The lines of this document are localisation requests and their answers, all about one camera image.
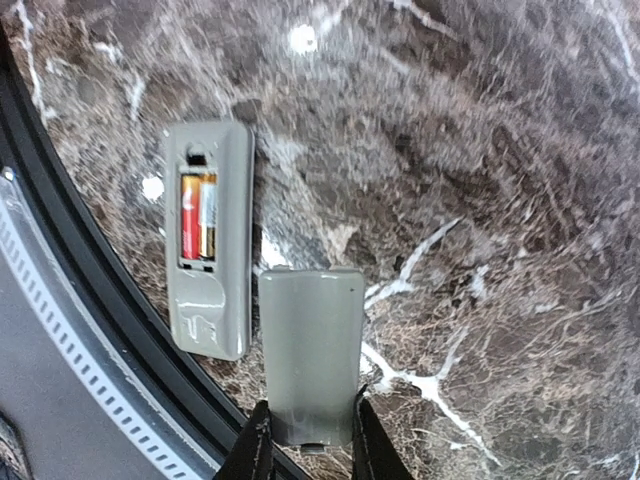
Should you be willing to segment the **brown battery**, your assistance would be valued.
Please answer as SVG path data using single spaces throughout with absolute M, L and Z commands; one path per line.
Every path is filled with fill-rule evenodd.
M 199 255 L 209 259 L 215 257 L 216 188 L 217 176 L 205 174 L 200 185 Z

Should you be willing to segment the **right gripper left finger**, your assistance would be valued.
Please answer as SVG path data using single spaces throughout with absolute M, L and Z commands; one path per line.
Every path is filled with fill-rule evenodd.
M 259 401 L 214 480 L 274 478 L 272 419 L 266 400 Z

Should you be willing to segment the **black front rail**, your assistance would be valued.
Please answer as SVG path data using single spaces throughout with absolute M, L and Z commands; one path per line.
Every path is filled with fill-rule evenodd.
M 1 202 L 73 330 L 114 383 L 204 479 L 214 479 L 247 419 L 197 363 L 127 273 L 74 188 L 27 97 L 10 45 L 1 46 Z M 166 479 L 83 387 L 27 303 L 1 312 L 1 397 L 26 422 L 49 479 Z M 274 478 L 302 470 L 273 446 Z

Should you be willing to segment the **red battery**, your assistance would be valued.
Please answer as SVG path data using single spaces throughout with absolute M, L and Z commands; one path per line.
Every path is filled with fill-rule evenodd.
M 200 177 L 181 177 L 182 257 L 193 260 L 199 256 Z

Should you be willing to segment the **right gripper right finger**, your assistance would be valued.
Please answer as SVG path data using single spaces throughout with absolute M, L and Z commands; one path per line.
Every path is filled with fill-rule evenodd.
M 352 479 L 413 480 L 372 405 L 365 384 L 356 394 L 352 419 Z

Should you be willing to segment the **grey battery cover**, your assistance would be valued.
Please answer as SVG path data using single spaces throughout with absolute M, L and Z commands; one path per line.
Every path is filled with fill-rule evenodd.
M 365 280 L 354 269 L 278 268 L 259 277 L 272 435 L 283 446 L 351 442 Z

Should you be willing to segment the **white remote control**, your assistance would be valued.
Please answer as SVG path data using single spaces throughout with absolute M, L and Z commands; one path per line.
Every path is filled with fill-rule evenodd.
M 165 141 L 165 257 L 171 333 L 183 351 L 235 361 L 251 343 L 255 137 L 231 120 L 172 126 Z M 217 176 L 215 257 L 182 257 L 181 177 Z

